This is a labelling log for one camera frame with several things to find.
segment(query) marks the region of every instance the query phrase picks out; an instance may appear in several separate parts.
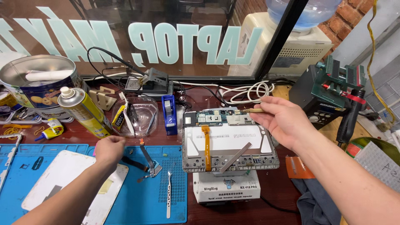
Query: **spray can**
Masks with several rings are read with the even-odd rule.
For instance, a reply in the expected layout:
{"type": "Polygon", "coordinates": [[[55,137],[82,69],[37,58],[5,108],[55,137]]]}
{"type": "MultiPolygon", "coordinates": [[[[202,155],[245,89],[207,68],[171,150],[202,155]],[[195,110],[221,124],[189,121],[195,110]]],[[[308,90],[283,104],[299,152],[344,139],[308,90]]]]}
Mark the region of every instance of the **spray can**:
{"type": "Polygon", "coordinates": [[[99,109],[80,88],[62,87],[58,104],[96,137],[102,139],[112,134],[112,126],[99,109]]]}

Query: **clear plastic container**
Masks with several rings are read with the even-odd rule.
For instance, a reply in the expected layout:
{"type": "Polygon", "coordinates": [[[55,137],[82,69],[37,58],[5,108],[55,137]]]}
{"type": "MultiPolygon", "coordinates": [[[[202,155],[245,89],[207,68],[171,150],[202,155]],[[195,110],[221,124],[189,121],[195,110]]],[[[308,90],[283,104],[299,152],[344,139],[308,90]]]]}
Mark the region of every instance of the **clear plastic container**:
{"type": "MultiPolygon", "coordinates": [[[[271,20],[279,24],[289,0],[266,0],[271,20]]],[[[342,0],[309,0],[294,29],[305,31],[329,20],[342,0]]]]}
{"type": "MultiPolygon", "coordinates": [[[[157,102],[149,97],[128,97],[126,98],[129,103],[132,103],[135,108],[136,114],[138,116],[138,121],[133,123],[133,129],[135,133],[132,134],[129,131],[129,128],[126,124],[126,121],[122,124],[121,130],[118,130],[115,126],[112,126],[112,129],[118,133],[120,136],[125,137],[143,137],[148,136],[153,133],[157,129],[158,123],[158,105],[157,102]],[[150,129],[149,124],[154,115],[153,123],[151,124],[150,129]]],[[[122,105],[125,105],[124,100],[119,100],[115,103],[114,109],[112,111],[112,118],[115,117],[118,110],[122,105]]]]}

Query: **silicone mat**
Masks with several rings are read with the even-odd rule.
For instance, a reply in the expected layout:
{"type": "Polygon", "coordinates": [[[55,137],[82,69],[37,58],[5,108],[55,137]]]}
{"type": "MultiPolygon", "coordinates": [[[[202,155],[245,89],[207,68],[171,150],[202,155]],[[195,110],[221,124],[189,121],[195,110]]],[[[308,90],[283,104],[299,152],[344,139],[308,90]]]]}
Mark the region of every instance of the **silicone mat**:
{"type": "MultiPolygon", "coordinates": [[[[0,171],[6,169],[7,154],[15,145],[0,145],[0,171]]],[[[94,147],[88,145],[29,145],[20,144],[10,165],[6,181],[0,193],[0,224],[11,224],[28,211],[21,203],[36,181],[62,150],[93,155],[94,147]]],[[[165,224],[187,221],[187,174],[182,170],[181,146],[146,146],[153,160],[163,169],[154,178],[138,183],[145,173],[129,167],[128,175],[105,224],[165,224]],[[171,218],[166,218],[166,193],[168,171],[172,172],[171,218]]],[[[125,154],[132,160],[147,164],[139,147],[126,147],[125,154]]]]}

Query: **glue tube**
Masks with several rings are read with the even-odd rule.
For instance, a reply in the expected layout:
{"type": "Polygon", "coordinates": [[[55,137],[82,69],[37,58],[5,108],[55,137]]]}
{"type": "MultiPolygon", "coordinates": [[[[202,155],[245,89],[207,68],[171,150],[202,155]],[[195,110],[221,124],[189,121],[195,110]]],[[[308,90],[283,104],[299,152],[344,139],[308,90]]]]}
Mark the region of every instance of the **glue tube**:
{"type": "Polygon", "coordinates": [[[64,127],[61,125],[58,119],[50,118],[48,121],[48,125],[50,126],[50,128],[42,131],[42,134],[38,138],[36,138],[35,141],[41,140],[43,138],[49,140],[54,137],[60,136],[62,132],[64,132],[64,127]]]}

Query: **wooden table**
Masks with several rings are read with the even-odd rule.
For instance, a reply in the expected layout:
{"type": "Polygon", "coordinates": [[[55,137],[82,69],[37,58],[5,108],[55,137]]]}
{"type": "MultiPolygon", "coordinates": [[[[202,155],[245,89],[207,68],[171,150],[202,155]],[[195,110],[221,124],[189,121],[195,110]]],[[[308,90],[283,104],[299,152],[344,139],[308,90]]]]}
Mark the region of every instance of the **wooden table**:
{"type": "MultiPolygon", "coordinates": [[[[288,99],[288,86],[278,86],[273,91],[274,96],[288,99]]],[[[187,92],[186,101],[192,102],[192,110],[202,110],[205,108],[219,107],[219,102],[212,97],[210,92],[202,88],[190,89],[187,92]]],[[[161,116],[158,117],[157,130],[150,136],[145,137],[146,145],[181,145],[182,144],[182,128],[179,129],[178,135],[167,136],[164,128],[164,117],[162,116],[162,106],[158,104],[161,116]]],[[[112,110],[106,112],[106,116],[111,120],[112,110]]],[[[321,129],[321,133],[331,140],[335,140],[337,127],[340,119],[336,119],[329,125],[321,129]]],[[[26,144],[89,144],[94,146],[98,139],[87,131],[77,121],[64,124],[65,132],[52,140],[40,140],[35,142],[36,136],[33,133],[41,126],[47,125],[42,123],[34,125],[30,129],[24,129],[21,133],[24,138],[22,143],[26,144]]],[[[358,123],[353,138],[360,136],[369,136],[367,131],[358,123]]],[[[10,140],[2,140],[3,143],[13,143],[10,140]]],[[[127,145],[139,145],[138,138],[130,138],[127,145]]],[[[294,153],[282,145],[277,146],[276,151],[280,161],[280,167],[274,170],[257,171],[261,186],[261,195],[263,195],[272,204],[285,208],[296,210],[296,201],[300,197],[300,192],[288,178],[286,172],[285,156],[294,156],[294,153]]],[[[188,174],[188,223],[189,224],[301,224],[300,215],[286,213],[271,208],[261,199],[255,199],[247,202],[230,203],[223,206],[204,207],[197,204],[193,194],[193,178],[192,174],[188,174]]]]}

